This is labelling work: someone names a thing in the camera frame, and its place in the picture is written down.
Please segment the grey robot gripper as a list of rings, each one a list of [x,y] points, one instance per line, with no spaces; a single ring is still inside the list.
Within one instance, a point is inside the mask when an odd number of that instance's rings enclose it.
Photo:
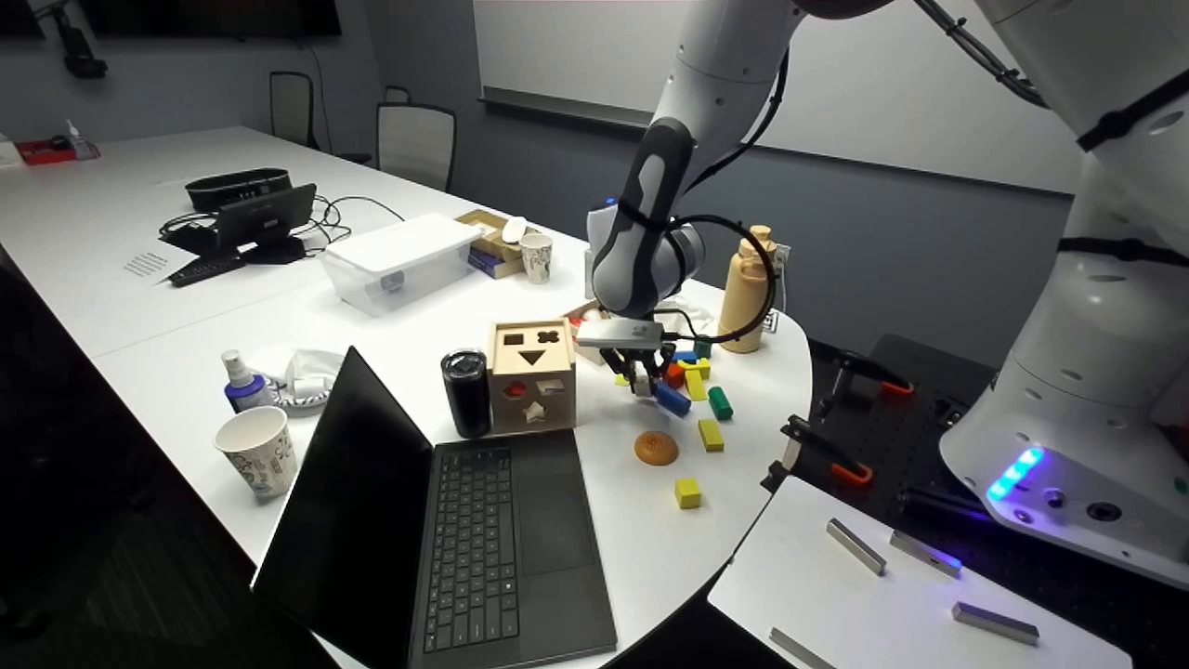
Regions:
[[[655,320],[606,314],[591,309],[577,324],[577,343],[594,349],[615,376],[625,376],[637,398],[655,395],[664,349],[664,330]]]

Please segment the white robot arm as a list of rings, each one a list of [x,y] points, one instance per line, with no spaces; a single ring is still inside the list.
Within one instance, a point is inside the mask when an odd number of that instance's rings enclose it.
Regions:
[[[660,371],[658,303],[700,268],[700,234],[676,199],[742,151],[742,135],[788,66],[801,19],[859,19],[887,0],[690,0],[660,100],[638,136],[615,210],[591,234],[599,320],[577,343],[603,353],[637,395]]]

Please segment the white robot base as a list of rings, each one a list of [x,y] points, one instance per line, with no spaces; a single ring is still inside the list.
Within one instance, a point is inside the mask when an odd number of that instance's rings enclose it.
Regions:
[[[1189,588],[1189,0],[976,0],[1081,148],[1053,275],[940,460],[1022,536]]]

